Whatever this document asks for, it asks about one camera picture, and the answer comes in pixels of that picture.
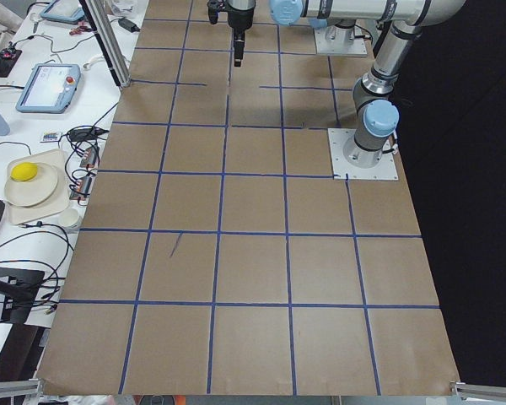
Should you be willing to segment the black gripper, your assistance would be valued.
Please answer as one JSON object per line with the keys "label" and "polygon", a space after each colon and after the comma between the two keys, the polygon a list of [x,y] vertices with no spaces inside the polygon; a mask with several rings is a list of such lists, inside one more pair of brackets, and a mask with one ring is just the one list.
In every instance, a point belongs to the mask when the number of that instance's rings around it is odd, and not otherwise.
{"label": "black gripper", "polygon": [[240,10],[228,7],[228,24],[233,29],[234,66],[242,65],[245,49],[245,31],[253,23],[253,9]]}

